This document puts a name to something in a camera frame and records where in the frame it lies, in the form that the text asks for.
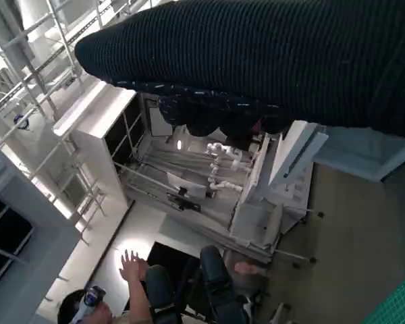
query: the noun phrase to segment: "white panel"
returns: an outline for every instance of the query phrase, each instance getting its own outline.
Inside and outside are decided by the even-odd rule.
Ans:
[[[268,137],[268,135],[265,135],[263,144],[261,145],[261,148],[258,152],[258,157],[256,158],[256,161],[254,163],[254,167],[252,168],[252,171],[250,172],[250,175],[243,186],[242,195],[240,196],[240,203],[243,203],[251,199],[255,189],[258,186],[261,170],[263,168],[269,143],[270,138]]]
[[[149,108],[152,136],[171,136],[173,128],[162,117],[159,108]]]
[[[291,125],[286,137],[280,137],[275,161],[271,170],[270,186],[286,183],[287,179],[284,177],[285,174],[288,172],[295,158],[300,154],[300,151],[311,137],[316,127],[316,124],[296,120]]]
[[[97,180],[97,186],[119,202],[127,204],[105,140],[78,130],[72,133],[72,137],[80,148],[90,176],[93,180]]]

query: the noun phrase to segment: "tiled floor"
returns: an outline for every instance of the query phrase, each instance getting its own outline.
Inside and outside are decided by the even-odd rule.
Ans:
[[[310,201],[325,218],[295,227],[281,248],[319,262],[297,270],[276,256],[258,318],[284,301],[300,324],[360,323],[405,279],[405,166],[384,184],[317,166]]]

